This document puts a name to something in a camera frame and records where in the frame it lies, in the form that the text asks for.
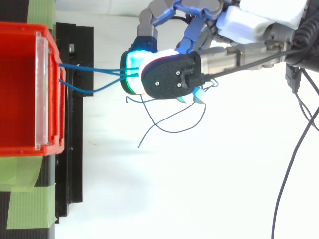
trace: green led light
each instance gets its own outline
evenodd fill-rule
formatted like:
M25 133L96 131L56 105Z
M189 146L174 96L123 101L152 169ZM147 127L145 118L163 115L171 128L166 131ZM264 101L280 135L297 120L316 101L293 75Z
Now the green led light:
M126 56L126 68L140 67L142 62L151 56L152 53L149 51L132 51ZM127 70L126 75L132 75L138 73L139 70ZM126 84L130 91L134 94L144 93L143 85L141 83L141 78L139 76L127 77Z

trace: green tape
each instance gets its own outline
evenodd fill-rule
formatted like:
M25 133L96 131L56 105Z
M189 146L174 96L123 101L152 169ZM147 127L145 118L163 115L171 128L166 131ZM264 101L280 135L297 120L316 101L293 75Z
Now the green tape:
M50 228L55 221L55 184L11 193L7 229Z
M55 24L54 0L29 0L27 23L43 24L53 30Z
M30 192L40 174L42 157L0 158L0 192Z

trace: robotic hand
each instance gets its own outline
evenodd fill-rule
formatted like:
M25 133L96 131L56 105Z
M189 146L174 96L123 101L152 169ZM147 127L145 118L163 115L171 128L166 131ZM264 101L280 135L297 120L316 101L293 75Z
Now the robotic hand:
M175 51L156 53L156 27L177 10L192 16L184 38ZM318 35L319 0L154 0L141 12L137 37L121 57L121 68L138 67L139 76L121 84L129 94L175 99L213 78L285 61L296 91L297 67L319 71ZM213 40L232 46L210 48Z

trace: black connector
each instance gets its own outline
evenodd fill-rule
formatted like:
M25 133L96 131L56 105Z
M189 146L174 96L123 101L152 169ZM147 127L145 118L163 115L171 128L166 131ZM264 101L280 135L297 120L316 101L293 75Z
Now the black connector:
M298 93L298 89L301 81L301 69L299 67L293 67L286 64L286 80L288 85L293 91L293 94Z

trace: glowing light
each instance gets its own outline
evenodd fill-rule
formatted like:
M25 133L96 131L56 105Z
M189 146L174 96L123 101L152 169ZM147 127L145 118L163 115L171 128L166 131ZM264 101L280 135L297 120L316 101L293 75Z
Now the glowing light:
M148 52L148 51L132 51L129 52L126 56L126 68L133 68L133 67L138 67L138 70L127 70L126 74L131 75L138 73L139 76L135 77L127 77L126 82L129 87L129 89L132 91L132 93L135 94L144 94L145 90L142 85L141 81L141 74L143 69L152 61L155 61L159 58L167 57L167 56L172 56L172 55L177 55L178 52L169 49L165 51L160 51L155 54Z
M152 53L149 51L132 51L127 54L126 57L126 68L135 68L140 67L142 62L151 56ZM138 70L127 70L127 75L132 75L135 73L138 73ZM141 83L141 78L139 76L136 77L127 77L126 83L129 87L129 89L132 91L132 93L135 94L143 94L145 93L145 90L143 88L143 85Z

